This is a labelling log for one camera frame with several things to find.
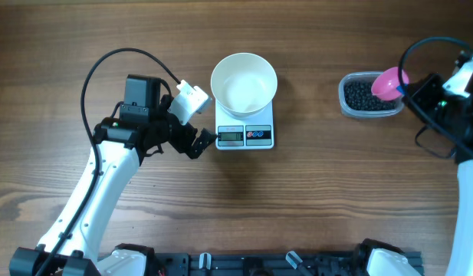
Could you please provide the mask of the pink scoop with blue handle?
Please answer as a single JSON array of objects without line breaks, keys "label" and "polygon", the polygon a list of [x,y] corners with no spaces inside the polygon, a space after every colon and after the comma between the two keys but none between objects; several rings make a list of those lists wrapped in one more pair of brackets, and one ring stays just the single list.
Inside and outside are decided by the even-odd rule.
[{"label": "pink scoop with blue handle", "polygon": [[372,95],[383,101],[392,101],[402,97],[403,92],[398,78],[398,71],[398,67],[391,67],[381,73],[373,82]]}]

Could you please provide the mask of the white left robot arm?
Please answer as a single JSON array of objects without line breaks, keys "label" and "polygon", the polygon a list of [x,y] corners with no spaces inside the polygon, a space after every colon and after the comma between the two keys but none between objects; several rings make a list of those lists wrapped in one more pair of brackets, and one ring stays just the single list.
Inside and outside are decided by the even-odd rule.
[{"label": "white left robot arm", "polygon": [[169,143],[198,158],[215,134],[189,123],[212,102],[197,86],[181,80],[178,94],[160,90],[158,77],[130,75],[124,99],[90,131],[90,157],[66,206],[33,249],[18,248],[12,275],[161,275],[153,248],[120,244],[105,258],[100,243],[117,202],[143,161]]}]

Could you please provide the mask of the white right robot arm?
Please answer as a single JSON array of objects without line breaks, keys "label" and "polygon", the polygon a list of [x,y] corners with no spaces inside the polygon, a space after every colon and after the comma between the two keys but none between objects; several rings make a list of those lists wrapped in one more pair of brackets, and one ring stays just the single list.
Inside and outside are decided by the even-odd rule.
[{"label": "white right robot arm", "polygon": [[460,65],[448,80],[437,74],[417,83],[398,67],[382,72],[372,95],[402,100],[426,127],[452,135],[458,180],[458,214],[447,275],[473,275],[473,55],[460,56]]}]

